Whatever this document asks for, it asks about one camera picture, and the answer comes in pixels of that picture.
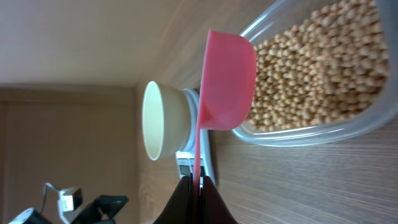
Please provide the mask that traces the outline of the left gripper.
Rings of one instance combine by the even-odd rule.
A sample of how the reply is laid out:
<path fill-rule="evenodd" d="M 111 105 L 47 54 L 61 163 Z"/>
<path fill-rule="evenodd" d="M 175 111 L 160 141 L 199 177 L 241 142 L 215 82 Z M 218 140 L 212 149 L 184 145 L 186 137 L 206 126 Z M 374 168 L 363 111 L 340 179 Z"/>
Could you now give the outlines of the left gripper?
<path fill-rule="evenodd" d="M 86 206 L 72 221 L 72 224 L 116 224 L 114 217 L 128 203 L 125 195 L 100 195 L 95 202 Z"/>

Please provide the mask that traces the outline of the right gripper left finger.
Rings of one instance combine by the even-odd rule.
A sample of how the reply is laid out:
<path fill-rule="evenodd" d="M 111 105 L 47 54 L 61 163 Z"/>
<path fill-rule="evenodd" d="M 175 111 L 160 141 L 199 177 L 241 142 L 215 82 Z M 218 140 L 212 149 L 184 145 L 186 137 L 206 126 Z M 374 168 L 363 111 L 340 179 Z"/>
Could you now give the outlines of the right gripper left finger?
<path fill-rule="evenodd" d="M 192 224 L 192 175 L 183 176 L 154 224 Z"/>

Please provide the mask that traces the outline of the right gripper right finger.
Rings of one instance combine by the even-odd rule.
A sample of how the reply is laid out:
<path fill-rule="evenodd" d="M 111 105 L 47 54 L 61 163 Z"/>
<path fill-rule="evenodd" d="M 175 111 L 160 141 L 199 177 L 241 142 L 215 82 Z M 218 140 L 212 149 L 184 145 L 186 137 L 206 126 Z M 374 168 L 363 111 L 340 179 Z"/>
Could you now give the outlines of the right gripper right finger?
<path fill-rule="evenodd" d="M 238 224 L 227 208 L 224 200 L 208 176 L 203 178 L 200 193 L 200 223 Z"/>

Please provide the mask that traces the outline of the pink measuring scoop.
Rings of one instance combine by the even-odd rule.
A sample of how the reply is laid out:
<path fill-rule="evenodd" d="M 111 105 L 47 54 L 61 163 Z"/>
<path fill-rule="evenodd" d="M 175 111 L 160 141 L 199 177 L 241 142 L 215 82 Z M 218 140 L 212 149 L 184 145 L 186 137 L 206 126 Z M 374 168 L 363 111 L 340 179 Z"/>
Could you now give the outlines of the pink measuring scoop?
<path fill-rule="evenodd" d="M 256 54 L 236 34 L 208 31 L 198 105 L 193 193 L 200 188 L 200 131 L 232 130 L 249 113 L 256 82 Z"/>

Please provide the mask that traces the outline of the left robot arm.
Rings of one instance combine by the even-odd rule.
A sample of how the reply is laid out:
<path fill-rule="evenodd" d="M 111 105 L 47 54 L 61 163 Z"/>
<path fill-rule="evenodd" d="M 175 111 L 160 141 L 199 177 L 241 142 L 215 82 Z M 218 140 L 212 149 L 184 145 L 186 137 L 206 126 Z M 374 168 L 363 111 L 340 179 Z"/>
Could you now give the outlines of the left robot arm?
<path fill-rule="evenodd" d="M 115 216 L 129 201 L 125 195 L 100 195 L 81 208 L 81 199 L 74 205 L 73 196 L 60 197 L 58 214 L 66 224 L 115 224 Z M 15 217 L 9 224 L 52 224 L 34 208 L 28 208 Z"/>

